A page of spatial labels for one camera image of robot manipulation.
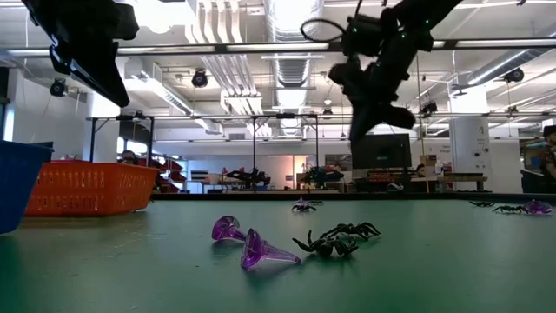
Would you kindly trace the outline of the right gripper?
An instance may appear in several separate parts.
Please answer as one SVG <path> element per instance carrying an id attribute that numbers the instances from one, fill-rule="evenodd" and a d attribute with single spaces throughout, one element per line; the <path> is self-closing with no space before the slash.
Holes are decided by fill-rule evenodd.
<path id="1" fill-rule="evenodd" d="M 411 56 L 381 55 L 362 69 L 358 57 L 335 64 L 328 77 L 341 86 L 342 93 L 352 106 L 349 140 L 356 143 L 376 125 L 383 123 L 386 114 L 410 114 L 395 106 L 397 90 L 409 78 Z"/>

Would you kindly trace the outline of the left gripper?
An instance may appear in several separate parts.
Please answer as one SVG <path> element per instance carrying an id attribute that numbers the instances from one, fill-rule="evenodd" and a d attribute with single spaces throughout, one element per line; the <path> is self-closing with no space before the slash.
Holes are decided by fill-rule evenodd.
<path id="1" fill-rule="evenodd" d="M 49 36 L 70 42 L 98 37 L 131 40 L 139 25 L 134 7 L 113 0 L 22 0 L 31 22 Z"/>

